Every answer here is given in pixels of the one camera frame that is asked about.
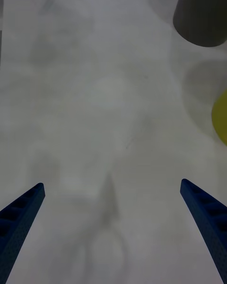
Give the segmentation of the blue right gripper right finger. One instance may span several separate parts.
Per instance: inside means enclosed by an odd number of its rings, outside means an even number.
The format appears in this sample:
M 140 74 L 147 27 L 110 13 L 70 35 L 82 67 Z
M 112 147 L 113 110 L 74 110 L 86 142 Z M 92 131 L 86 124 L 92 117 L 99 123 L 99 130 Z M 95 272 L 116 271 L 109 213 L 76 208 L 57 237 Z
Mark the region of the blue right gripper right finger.
M 226 283 L 227 207 L 187 179 L 181 181 L 180 194 L 196 222 L 223 283 Z

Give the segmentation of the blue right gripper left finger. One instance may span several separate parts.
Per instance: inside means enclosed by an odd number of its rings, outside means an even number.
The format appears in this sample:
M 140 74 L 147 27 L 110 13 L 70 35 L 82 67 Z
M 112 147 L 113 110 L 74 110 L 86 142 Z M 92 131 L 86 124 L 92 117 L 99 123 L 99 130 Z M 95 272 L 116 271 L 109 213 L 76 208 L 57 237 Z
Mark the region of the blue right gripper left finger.
M 45 198 L 38 183 L 0 212 L 0 283 L 5 284 Z

